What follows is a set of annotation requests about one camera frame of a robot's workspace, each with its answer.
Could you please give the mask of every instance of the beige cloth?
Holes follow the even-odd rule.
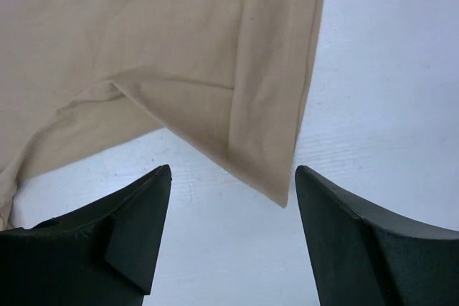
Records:
[[[0,0],[0,229],[24,179],[166,126],[286,205],[322,0]]]

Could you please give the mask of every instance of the white floor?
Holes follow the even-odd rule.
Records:
[[[294,166],[459,230],[459,0],[326,0]],[[292,185],[282,209],[167,130],[37,177],[26,228],[168,163],[171,200],[144,305],[318,305]]]

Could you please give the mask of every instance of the black plastic piece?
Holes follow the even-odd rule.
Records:
[[[33,229],[0,232],[0,305],[140,306],[149,295],[171,171]]]
[[[306,166],[298,204],[322,306],[459,305],[459,232],[354,195]]]

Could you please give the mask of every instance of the crease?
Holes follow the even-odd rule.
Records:
[[[208,80],[190,80],[185,77],[178,76],[178,75],[166,75],[166,73],[162,71],[155,71],[154,67],[148,66],[148,65],[141,65],[141,66],[132,67],[132,68],[118,71],[111,75],[101,77],[99,82],[102,82],[102,81],[116,82],[117,80],[124,81],[124,80],[134,80],[134,79],[150,80],[150,81],[156,81],[156,82],[183,82],[186,84],[215,87],[215,88],[224,89],[224,90],[234,89],[233,86],[224,85],[218,82],[211,82]]]
[[[235,90],[236,90],[236,80],[237,80],[237,71],[238,71],[238,60],[239,60],[239,53],[240,53],[240,41],[241,41],[241,36],[242,36],[242,21],[244,20],[244,15],[245,12],[247,11],[247,0],[242,1],[242,6],[241,6],[241,16],[239,20],[239,25],[237,27],[237,41],[236,41],[236,52],[235,52],[235,72],[233,76],[234,80],[234,87],[233,87],[233,93],[232,93],[232,99],[231,99],[231,108],[229,110],[229,121],[228,121],[228,139],[227,139],[227,147],[225,150],[225,158],[228,161],[232,161],[230,157],[230,141],[231,141],[231,132],[232,132],[232,123],[234,121],[234,98],[235,98]]]

